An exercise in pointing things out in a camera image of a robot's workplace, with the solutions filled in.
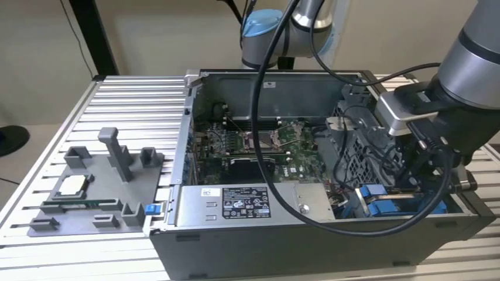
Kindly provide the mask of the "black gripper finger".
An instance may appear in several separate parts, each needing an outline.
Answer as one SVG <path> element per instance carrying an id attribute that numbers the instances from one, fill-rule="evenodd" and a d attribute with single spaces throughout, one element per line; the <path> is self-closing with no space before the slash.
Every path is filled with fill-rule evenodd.
<path id="1" fill-rule="evenodd" d="M 473 192 L 477 189 L 477 182 L 467 165 L 472 156 L 464 156 L 459 150 L 452 152 L 452 175 L 449 180 L 449 192 L 453 194 Z"/>
<path id="2" fill-rule="evenodd" d="M 437 152 L 423 149 L 417 143 L 405 146 L 403 150 L 403 166 L 397 172 L 397 188 L 412 188 L 411 178 L 417 179 L 420 174 L 429 171 L 429 162 L 435 161 Z"/>

